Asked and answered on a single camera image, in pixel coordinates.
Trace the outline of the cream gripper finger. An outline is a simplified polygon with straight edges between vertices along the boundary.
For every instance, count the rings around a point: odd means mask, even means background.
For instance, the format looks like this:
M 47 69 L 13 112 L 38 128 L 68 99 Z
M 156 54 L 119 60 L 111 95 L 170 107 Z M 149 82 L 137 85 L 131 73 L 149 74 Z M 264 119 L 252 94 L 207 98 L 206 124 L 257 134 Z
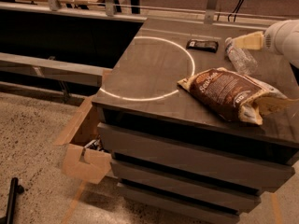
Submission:
M 253 32 L 247 35 L 241 35 L 233 39 L 233 44 L 239 49 L 262 49 L 263 48 L 263 32 Z

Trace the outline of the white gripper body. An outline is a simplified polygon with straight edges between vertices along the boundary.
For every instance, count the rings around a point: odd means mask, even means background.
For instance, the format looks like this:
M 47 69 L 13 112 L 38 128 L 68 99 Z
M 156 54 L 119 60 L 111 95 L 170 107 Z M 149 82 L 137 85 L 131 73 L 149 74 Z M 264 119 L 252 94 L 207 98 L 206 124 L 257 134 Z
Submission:
M 294 52 L 294 21 L 280 21 L 263 34 L 263 47 L 269 52 L 281 55 L 291 55 Z

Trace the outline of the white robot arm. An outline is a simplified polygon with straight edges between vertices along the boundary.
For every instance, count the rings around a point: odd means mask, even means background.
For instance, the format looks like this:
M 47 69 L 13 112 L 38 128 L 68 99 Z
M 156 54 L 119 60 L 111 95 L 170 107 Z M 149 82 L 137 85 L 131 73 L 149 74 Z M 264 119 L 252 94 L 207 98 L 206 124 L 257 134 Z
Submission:
M 290 64 L 299 68 L 299 20 L 276 22 L 264 32 L 235 37 L 233 44 L 239 49 L 263 49 L 282 55 Z

